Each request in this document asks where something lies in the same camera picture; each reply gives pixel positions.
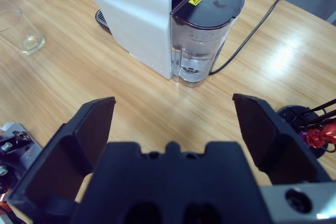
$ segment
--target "coffee machine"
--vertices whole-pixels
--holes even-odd
[[[195,86],[211,71],[244,0],[95,0],[116,40],[163,77]]]

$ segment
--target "red object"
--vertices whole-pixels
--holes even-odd
[[[320,138],[326,143],[336,144],[336,121],[326,124],[320,132]]]
[[[321,130],[318,128],[309,129],[307,131],[307,143],[314,148],[321,148],[326,141],[320,137]]]

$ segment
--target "wood grain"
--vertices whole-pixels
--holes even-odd
[[[245,0],[217,60],[232,55],[275,0]],[[260,185],[267,176],[251,160],[232,95],[314,107],[336,97],[336,27],[281,1],[237,58],[197,88],[187,88],[132,58],[94,19],[93,0],[0,0],[18,6],[47,38],[26,56],[0,40],[0,123],[22,123],[45,145],[90,100],[115,96],[110,141],[136,141],[164,151],[170,141],[202,152],[213,140],[238,141]],[[336,154],[319,159],[336,178]]]

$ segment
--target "black cable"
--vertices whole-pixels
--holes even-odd
[[[272,6],[270,7],[270,9],[268,10],[268,12],[266,13],[266,15],[263,17],[263,19],[259,22],[259,24],[252,30],[252,32],[247,36],[247,38],[243,41],[243,43],[238,47],[238,49],[234,52],[234,54],[223,64],[221,65],[221,67],[219,67],[218,69],[216,69],[215,71],[211,71],[209,73],[209,75],[213,75],[218,73],[219,71],[221,71],[223,68],[225,68],[236,56],[237,54],[240,52],[240,50],[245,46],[245,44],[248,42],[248,40],[252,37],[252,35],[258,30],[258,28],[264,23],[264,21],[268,18],[268,16],[271,14],[271,12],[273,11],[274,7],[277,5],[277,3],[280,0],[276,0]]]
[[[1,206],[0,210],[8,216],[8,218],[13,222],[13,224],[27,224],[23,220],[18,218],[13,212],[7,211],[5,208]]]

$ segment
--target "drinking glass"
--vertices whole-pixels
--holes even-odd
[[[36,53],[46,43],[41,32],[17,7],[0,12],[0,36],[27,55]]]

